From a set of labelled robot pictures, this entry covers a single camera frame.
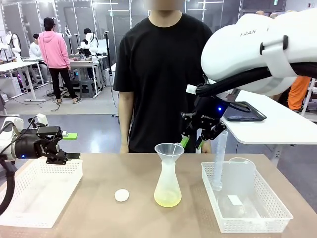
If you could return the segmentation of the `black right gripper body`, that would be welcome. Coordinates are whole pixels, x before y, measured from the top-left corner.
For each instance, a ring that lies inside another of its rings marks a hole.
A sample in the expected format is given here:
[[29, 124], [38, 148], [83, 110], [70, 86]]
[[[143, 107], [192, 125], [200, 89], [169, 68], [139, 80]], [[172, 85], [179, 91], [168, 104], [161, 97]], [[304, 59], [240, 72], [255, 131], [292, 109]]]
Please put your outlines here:
[[198, 97], [194, 106], [194, 126], [212, 128], [220, 122], [227, 109], [227, 103], [218, 97]]

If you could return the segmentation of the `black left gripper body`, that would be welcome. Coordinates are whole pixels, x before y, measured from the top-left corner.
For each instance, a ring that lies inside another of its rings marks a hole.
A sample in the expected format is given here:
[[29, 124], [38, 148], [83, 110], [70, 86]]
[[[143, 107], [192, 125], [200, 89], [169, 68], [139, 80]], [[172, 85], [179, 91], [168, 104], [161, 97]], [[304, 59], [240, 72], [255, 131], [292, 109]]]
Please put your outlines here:
[[15, 142], [14, 152], [18, 159], [52, 158], [58, 153], [60, 137], [39, 138], [37, 135], [24, 135]]

